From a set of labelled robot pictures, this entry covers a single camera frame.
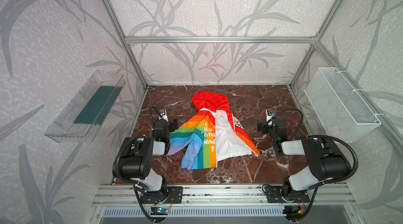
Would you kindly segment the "rainbow striped kids jacket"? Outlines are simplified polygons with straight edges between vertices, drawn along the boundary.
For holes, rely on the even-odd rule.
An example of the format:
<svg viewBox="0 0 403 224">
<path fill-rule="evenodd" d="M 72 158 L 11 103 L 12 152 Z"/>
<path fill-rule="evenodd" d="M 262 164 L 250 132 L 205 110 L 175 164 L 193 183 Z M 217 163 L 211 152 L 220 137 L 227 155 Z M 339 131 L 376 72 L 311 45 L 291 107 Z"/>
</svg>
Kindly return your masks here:
<svg viewBox="0 0 403 224">
<path fill-rule="evenodd" d="M 181 168 L 188 170 L 217 167 L 228 158 L 255 155 L 260 152 L 230 110 L 227 96 L 200 91 L 193 95 L 197 113 L 171 133 L 168 155 L 182 149 L 186 152 Z"/>
</svg>

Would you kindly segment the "small pink object in basket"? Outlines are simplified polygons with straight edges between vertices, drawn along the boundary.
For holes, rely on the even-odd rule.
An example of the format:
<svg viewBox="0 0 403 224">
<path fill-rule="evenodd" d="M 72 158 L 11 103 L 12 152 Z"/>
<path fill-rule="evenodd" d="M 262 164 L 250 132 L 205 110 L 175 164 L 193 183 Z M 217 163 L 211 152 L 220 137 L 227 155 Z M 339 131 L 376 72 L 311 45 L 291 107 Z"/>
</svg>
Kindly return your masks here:
<svg viewBox="0 0 403 224">
<path fill-rule="evenodd" d="M 336 126 L 328 127 L 326 130 L 329 136 L 336 138 L 340 138 L 342 136 L 342 132 Z"/>
</svg>

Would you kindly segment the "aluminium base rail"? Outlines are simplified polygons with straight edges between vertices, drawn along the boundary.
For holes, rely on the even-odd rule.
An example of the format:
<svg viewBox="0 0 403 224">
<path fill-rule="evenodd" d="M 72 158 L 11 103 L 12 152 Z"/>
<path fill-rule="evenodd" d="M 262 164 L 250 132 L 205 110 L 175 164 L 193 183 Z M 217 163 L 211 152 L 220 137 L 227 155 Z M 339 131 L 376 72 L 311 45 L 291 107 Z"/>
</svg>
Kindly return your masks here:
<svg viewBox="0 0 403 224">
<path fill-rule="evenodd" d="M 184 184 L 180 206 L 263 206 L 269 205 L 260 184 Z M 318 189 L 314 205 L 356 205 L 346 184 L 329 184 Z M 137 206 L 131 186 L 100 186 L 92 207 Z"/>
</svg>

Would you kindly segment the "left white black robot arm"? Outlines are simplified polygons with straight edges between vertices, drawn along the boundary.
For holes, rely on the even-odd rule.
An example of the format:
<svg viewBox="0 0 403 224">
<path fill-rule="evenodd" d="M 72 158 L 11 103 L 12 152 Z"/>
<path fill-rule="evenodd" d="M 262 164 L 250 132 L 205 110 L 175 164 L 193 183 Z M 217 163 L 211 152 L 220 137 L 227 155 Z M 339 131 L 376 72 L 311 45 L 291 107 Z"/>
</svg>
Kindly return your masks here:
<svg viewBox="0 0 403 224">
<path fill-rule="evenodd" d="M 170 134 L 178 129 L 177 119 L 159 119 L 153 124 L 153 136 L 125 138 L 113 163 L 115 178 L 133 185 L 141 204 L 180 204 L 183 187 L 169 186 L 152 168 L 154 156 L 168 154 Z"/>
</svg>

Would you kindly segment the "clear plastic wall tray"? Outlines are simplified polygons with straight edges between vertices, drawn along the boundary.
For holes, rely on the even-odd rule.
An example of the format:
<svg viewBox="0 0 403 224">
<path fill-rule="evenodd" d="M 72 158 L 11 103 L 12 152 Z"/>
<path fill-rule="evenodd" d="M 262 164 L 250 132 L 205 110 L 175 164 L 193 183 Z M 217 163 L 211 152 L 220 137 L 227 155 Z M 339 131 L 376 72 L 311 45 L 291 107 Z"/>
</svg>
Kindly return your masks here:
<svg viewBox="0 0 403 224">
<path fill-rule="evenodd" d="M 125 84 L 121 73 L 94 71 L 45 136 L 57 143 L 91 143 Z"/>
</svg>

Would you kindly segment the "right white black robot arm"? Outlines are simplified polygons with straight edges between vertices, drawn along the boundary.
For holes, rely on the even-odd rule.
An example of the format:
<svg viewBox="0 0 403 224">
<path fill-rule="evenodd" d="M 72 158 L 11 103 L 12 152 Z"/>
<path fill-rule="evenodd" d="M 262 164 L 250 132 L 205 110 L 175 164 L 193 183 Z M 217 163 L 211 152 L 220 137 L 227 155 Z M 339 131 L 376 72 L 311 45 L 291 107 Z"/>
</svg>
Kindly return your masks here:
<svg viewBox="0 0 403 224">
<path fill-rule="evenodd" d="M 307 161 L 305 168 L 286 177 L 281 186 L 262 186 L 269 203 L 295 203 L 299 200 L 308 202 L 309 190 L 345 181 L 358 169 L 356 152 L 336 137 L 311 135 L 288 140 L 287 126 L 280 119 L 258 122 L 257 131 L 271 137 L 272 147 L 277 153 L 304 156 Z"/>
</svg>

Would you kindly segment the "left green circuit board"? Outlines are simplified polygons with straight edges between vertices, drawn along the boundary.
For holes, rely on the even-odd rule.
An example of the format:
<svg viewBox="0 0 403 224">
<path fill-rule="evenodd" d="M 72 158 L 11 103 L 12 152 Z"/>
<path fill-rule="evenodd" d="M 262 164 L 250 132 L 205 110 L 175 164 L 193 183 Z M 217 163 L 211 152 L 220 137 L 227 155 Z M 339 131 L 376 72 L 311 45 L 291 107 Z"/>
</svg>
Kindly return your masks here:
<svg viewBox="0 0 403 224">
<path fill-rule="evenodd" d="M 170 207 L 157 206 L 157 205 L 153 205 L 151 207 L 151 213 L 153 215 L 168 215 L 169 212 L 170 212 Z"/>
</svg>

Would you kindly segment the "aluminium cage frame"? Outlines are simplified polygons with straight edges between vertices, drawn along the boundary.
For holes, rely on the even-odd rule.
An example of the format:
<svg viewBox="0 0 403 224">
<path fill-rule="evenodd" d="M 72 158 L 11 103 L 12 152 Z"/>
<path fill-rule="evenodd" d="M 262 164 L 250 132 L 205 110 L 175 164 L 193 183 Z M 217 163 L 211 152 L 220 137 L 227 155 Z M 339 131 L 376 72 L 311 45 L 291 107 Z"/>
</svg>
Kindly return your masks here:
<svg viewBox="0 0 403 224">
<path fill-rule="evenodd" d="M 302 63 L 300 64 L 295 76 L 292 79 L 291 84 L 295 83 L 295 80 L 301 75 L 302 70 L 304 67 L 307 65 L 308 61 L 310 60 L 313 51 L 316 50 L 318 51 L 323 59 L 332 67 L 337 68 L 344 77 L 346 77 L 347 81 L 355 88 L 359 89 L 358 83 L 348 74 L 345 68 L 340 65 L 340 63 L 331 56 L 329 50 L 324 46 L 324 44 L 321 42 L 323 40 L 323 36 L 325 35 L 326 31 L 329 29 L 331 23 L 337 16 L 337 13 L 341 10 L 341 7 L 343 3 L 346 0 L 335 0 L 333 4 L 331 5 L 331 8 L 326 15 L 322 25 L 319 28 L 319 31 L 315 36 L 308 36 L 308 37 L 226 37 L 226 36 L 168 36 L 168 37 L 163 37 L 163 36 L 142 36 L 142 37 L 126 37 L 123 33 L 123 30 L 118 22 L 118 19 L 116 17 L 116 13 L 113 9 L 113 6 L 111 4 L 110 0 L 101 0 L 103 6 L 106 9 L 107 14 L 109 15 L 109 18 L 112 21 L 112 24 L 118 33 L 118 38 L 123 45 L 123 48 L 125 52 L 128 54 L 129 58 L 132 60 L 132 64 L 134 65 L 135 69 L 137 72 L 140 74 L 142 83 L 144 86 L 148 86 L 144 75 L 142 74 L 138 62 L 135 60 L 129 44 L 131 43 L 157 43 L 157 44 L 163 44 L 163 43 L 168 43 L 168 44 L 173 44 L 173 43 L 244 43 L 244 44 L 268 44 L 268 43 L 274 43 L 274 44 L 280 44 L 280 43 L 291 43 L 291 44 L 297 44 L 297 43 L 302 43 L 302 44 L 309 44 L 310 49 L 306 53 L 305 58 L 303 59 Z"/>
</svg>

